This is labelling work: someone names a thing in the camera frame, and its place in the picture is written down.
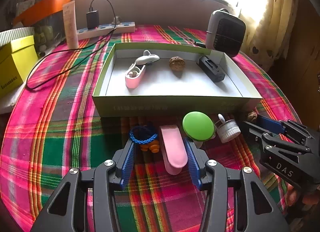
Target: round green cap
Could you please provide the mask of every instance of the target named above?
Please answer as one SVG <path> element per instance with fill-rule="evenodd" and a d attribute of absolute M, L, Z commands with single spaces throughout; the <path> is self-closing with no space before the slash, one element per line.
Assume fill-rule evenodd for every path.
<path fill-rule="evenodd" d="M 190 112 L 182 120 L 182 127 L 186 135 L 195 141 L 206 141 L 214 134 L 211 119 L 201 112 Z"/>

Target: charger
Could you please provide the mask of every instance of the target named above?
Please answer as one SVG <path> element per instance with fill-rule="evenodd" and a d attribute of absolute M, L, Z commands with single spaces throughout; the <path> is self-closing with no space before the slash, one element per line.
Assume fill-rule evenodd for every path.
<path fill-rule="evenodd" d="M 99 25 L 99 11 L 93 10 L 93 7 L 90 7 L 89 12 L 87 12 L 87 28 L 96 29 Z"/>

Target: wooden cabinet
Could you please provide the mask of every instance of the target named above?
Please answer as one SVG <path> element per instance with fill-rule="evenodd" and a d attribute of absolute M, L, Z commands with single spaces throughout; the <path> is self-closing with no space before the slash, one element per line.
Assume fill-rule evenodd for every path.
<path fill-rule="evenodd" d="M 320 16 L 309 0 L 299 0 L 288 56 L 269 71 L 297 111 L 303 124 L 318 129 L 320 93 Z"/>

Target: white squeeze tube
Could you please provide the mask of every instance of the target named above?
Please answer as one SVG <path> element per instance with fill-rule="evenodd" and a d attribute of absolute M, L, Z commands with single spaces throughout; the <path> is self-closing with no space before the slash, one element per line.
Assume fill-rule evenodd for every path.
<path fill-rule="evenodd" d="M 70 1 L 62 6 L 63 24 L 66 33 L 66 40 L 69 49 L 79 48 L 77 25 L 76 25 L 76 6 L 75 1 Z"/>

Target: white lid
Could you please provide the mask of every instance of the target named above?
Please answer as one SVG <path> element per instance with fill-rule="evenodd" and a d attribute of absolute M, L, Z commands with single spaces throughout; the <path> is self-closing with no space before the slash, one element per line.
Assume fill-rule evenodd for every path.
<path fill-rule="evenodd" d="M 217 128 L 217 133 L 222 143 L 231 141 L 241 133 L 235 120 L 228 120 L 225 122 L 221 114 L 219 114 L 218 117 L 222 124 Z"/>

